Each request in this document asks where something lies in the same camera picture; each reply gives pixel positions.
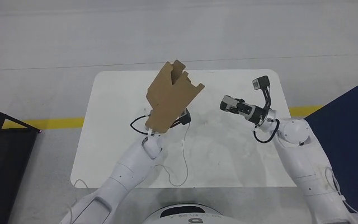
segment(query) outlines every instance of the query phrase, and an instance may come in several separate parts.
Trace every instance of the yellow floor stripe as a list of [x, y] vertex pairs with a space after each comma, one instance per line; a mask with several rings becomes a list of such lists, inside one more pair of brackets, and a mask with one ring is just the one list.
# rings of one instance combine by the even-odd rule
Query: yellow floor stripe
[[[289, 108], [292, 117], [308, 116], [322, 106], [298, 106]], [[41, 130], [44, 129], [58, 129], [58, 128], [81, 128], [83, 126], [84, 118], [51, 118], [39, 120], [23, 120], [23, 122], [37, 127]], [[14, 122], [6, 121], [2, 128], [22, 128]]]
[[289, 108], [292, 117], [308, 116], [323, 106], [298, 106]]
[[[81, 128], [83, 126], [84, 118], [51, 118], [39, 120], [23, 120], [23, 122], [41, 130], [57, 128]], [[22, 128], [22, 126], [8, 121], [4, 123], [2, 128]]]

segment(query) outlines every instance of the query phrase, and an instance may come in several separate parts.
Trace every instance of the cardboard box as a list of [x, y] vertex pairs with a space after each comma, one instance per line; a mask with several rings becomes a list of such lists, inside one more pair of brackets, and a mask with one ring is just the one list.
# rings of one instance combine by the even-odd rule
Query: cardboard box
[[148, 88], [147, 100], [153, 108], [145, 126], [165, 133], [190, 102], [205, 87], [191, 84], [185, 65], [167, 62]]

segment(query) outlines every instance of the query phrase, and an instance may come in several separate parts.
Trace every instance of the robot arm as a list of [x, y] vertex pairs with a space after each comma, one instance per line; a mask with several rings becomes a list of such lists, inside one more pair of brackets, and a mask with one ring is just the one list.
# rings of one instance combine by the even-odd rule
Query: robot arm
[[263, 91], [266, 103], [264, 108], [247, 104], [242, 99], [224, 96], [220, 108], [240, 114], [264, 132], [271, 133], [267, 141], [273, 140], [280, 160], [302, 191], [307, 202], [313, 223], [358, 223], [343, 203], [343, 196], [333, 188], [332, 167], [321, 144], [305, 120], [278, 119], [277, 112], [271, 110], [270, 87], [267, 76], [253, 81], [254, 89]]
[[60, 224], [112, 223], [118, 205], [154, 168], [162, 150], [160, 137], [149, 130], [147, 137], [131, 145], [103, 185], [83, 197]]

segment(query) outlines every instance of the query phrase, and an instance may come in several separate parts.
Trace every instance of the gray floor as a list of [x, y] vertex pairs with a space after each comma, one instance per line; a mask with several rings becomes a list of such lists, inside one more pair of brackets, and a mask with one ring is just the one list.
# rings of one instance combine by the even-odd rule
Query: gray floor
[[[289, 106], [324, 105], [358, 85], [357, 12], [352, 0], [0, 0], [0, 111], [84, 116], [99, 72], [175, 59], [188, 69], [272, 69]], [[80, 133], [39, 135], [10, 223], [58, 223], [88, 193], [69, 182]], [[251, 223], [310, 219], [296, 188], [228, 188], [135, 189], [118, 221], [140, 223], [175, 202]]]

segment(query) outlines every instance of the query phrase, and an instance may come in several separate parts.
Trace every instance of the white tabletop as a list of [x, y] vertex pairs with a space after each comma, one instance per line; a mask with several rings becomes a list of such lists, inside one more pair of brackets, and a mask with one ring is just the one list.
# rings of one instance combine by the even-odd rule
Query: white tabletop
[[[143, 136], [129, 124], [151, 107], [145, 95], [158, 71], [101, 72], [95, 78], [74, 160], [71, 182], [82, 179], [98, 188], [109, 177], [117, 160], [136, 139]], [[188, 71], [194, 85], [206, 87], [189, 105], [192, 122], [185, 141], [189, 177], [182, 187], [295, 186], [285, 172], [272, 142], [255, 141], [254, 125], [240, 115], [219, 109], [224, 95], [263, 106], [262, 91], [252, 80], [268, 75], [271, 107], [290, 117], [278, 75], [269, 69]], [[140, 128], [144, 120], [135, 124]], [[174, 184], [186, 176], [181, 140], [187, 126], [179, 125], [164, 135], [159, 164], [168, 167]], [[259, 137], [269, 134], [259, 131]], [[80, 182], [76, 187], [82, 188]], [[171, 188], [161, 166], [139, 185], [141, 188]]]

